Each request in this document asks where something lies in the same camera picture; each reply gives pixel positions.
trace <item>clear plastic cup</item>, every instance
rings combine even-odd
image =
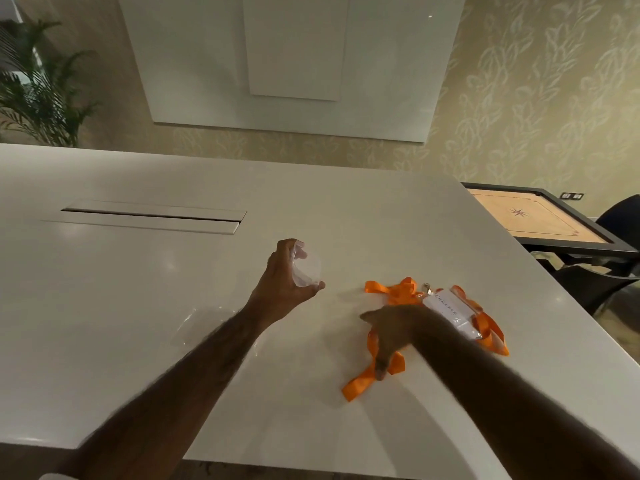
[[[297,286],[316,285],[320,282],[320,258],[310,252],[304,242],[296,241],[291,250],[291,275]]]

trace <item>leaf pattern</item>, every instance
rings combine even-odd
[[[59,53],[97,53],[84,147],[441,172],[585,192],[591,216],[638,192],[640,0],[467,0],[426,144],[154,124],[118,0],[16,1],[63,23]]]

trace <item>carrom board frame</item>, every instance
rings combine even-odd
[[[576,209],[567,205],[555,195],[544,189],[534,187],[512,187],[509,185],[492,185],[492,184],[475,184],[470,182],[462,182],[466,189],[476,190],[495,190],[500,192],[514,193],[530,193],[541,196],[551,202],[553,205],[562,210],[565,214],[577,220],[581,225],[592,231],[597,236],[603,238],[607,242],[582,242],[582,241],[566,241],[564,239],[548,239],[544,237],[517,237],[519,243],[528,251],[544,251],[550,253],[569,253],[580,254],[586,256],[606,256],[625,258],[628,260],[640,259],[640,251],[631,247],[619,237],[613,235],[608,230],[596,224],[590,218],[583,216]]]

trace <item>hairy arm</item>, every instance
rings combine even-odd
[[[378,329],[376,377],[411,343],[467,411],[512,478],[640,479],[594,430],[524,381],[436,312],[387,306],[362,318]]]
[[[293,283],[295,242],[278,243],[240,313],[109,418],[57,473],[78,480],[169,478],[255,339],[324,288]]]

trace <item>white table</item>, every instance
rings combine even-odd
[[[78,199],[246,210],[234,235],[55,223]],[[428,366],[351,404],[364,282],[461,285],[518,371],[640,460],[640,368],[452,178],[0,145],[0,441],[76,447],[185,353],[190,309],[238,309],[277,240],[327,288],[262,336],[186,457],[409,478],[508,478]]]

